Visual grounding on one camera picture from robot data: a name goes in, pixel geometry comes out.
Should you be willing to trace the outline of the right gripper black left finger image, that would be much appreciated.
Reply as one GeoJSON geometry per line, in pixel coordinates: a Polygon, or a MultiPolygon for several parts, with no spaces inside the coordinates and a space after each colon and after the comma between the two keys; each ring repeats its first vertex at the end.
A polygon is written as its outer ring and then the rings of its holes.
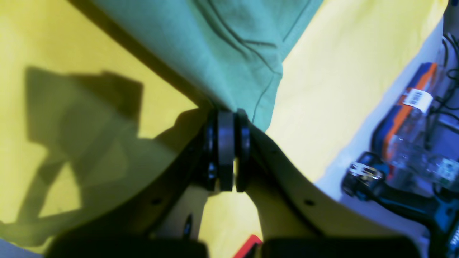
{"type": "Polygon", "coordinates": [[[152,183],[112,211],[57,237],[48,258],[207,258],[197,240],[211,192],[232,191],[235,115],[212,111],[152,183]]]}

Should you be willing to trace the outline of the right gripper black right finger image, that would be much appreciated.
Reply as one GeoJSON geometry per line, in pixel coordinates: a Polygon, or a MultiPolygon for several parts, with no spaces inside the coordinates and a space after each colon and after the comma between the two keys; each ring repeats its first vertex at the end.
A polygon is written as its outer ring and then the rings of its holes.
{"type": "Polygon", "coordinates": [[[418,258],[400,235],[343,206],[307,180],[270,137],[235,114],[236,189],[257,207],[262,258],[418,258]]]}

